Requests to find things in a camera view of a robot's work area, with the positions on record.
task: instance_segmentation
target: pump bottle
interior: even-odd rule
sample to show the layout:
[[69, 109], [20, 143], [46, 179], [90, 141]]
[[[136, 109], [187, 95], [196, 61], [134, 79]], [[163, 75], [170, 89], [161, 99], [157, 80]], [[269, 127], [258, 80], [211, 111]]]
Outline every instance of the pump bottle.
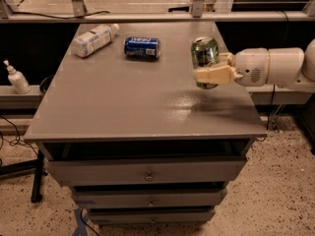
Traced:
[[76, 37], [72, 43], [72, 50], [80, 57], [87, 57], [110, 43], [118, 31], [117, 24], [110, 27], [100, 25]]
[[31, 90], [31, 86], [24, 75], [20, 71], [15, 70], [14, 67], [9, 64], [8, 60], [5, 60], [3, 63], [7, 66], [7, 70], [9, 72], [8, 79], [15, 88], [16, 92], [19, 94], [29, 92]]

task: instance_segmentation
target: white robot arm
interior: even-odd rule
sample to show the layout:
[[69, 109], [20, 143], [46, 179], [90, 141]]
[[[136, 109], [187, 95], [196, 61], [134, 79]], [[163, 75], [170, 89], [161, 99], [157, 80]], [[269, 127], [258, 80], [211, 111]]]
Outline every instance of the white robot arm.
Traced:
[[315, 39], [305, 53], [300, 48], [245, 49], [236, 55], [219, 54], [219, 62], [194, 70], [197, 84], [245, 87], [277, 85], [296, 91], [315, 92]]

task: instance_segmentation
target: gray tabletop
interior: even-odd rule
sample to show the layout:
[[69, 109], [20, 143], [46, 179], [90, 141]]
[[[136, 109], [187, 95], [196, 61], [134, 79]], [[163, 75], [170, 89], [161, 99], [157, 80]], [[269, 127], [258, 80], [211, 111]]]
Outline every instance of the gray tabletop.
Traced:
[[[95, 25], [80, 25], [82, 34]], [[246, 88], [197, 88], [191, 42], [221, 36], [213, 23], [120, 24], [112, 43], [88, 58], [65, 55], [26, 141], [254, 138], [266, 131]], [[127, 59], [128, 36], [158, 37], [156, 62]]]

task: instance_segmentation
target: soda can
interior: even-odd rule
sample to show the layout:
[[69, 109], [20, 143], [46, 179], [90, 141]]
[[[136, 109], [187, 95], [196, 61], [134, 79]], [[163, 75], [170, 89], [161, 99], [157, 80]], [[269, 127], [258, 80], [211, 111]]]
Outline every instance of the soda can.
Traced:
[[[219, 60], [219, 47], [217, 41], [211, 36], [196, 38], [191, 45], [191, 55], [194, 69], [211, 67]], [[217, 85], [197, 83], [201, 89], [213, 89]]]
[[158, 59], [160, 42], [158, 38], [130, 36], [124, 41], [124, 51], [128, 57]]

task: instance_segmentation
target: green can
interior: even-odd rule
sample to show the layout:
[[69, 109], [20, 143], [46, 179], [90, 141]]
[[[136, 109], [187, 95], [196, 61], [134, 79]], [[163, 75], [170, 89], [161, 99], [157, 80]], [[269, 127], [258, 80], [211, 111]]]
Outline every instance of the green can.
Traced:
[[[211, 36], [196, 38], [191, 45], [191, 55], [194, 69], [211, 67], [220, 61], [218, 43]], [[213, 89], [216, 86], [216, 84], [197, 83], [197, 87], [201, 89]]]

